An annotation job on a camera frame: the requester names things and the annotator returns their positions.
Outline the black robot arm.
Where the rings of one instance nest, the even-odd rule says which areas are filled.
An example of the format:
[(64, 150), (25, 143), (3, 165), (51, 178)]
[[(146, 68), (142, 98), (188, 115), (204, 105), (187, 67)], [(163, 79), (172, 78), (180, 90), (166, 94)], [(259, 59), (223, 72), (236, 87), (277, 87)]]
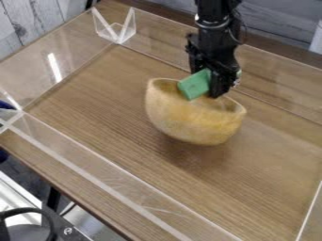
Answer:
[(235, 50), (242, 45), (242, 0), (195, 0), (196, 33), (186, 35), (186, 52), (192, 73), (210, 70), (208, 95), (216, 99), (239, 84), (242, 68)]

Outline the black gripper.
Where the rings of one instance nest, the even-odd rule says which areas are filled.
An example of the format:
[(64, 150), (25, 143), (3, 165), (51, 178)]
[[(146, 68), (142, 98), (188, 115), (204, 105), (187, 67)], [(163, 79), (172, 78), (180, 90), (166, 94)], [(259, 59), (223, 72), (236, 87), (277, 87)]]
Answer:
[(216, 99), (240, 84), (242, 69), (235, 49), (242, 45), (240, 22), (196, 22), (198, 32), (186, 35), (188, 64), (192, 73), (211, 70), (210, 97)]

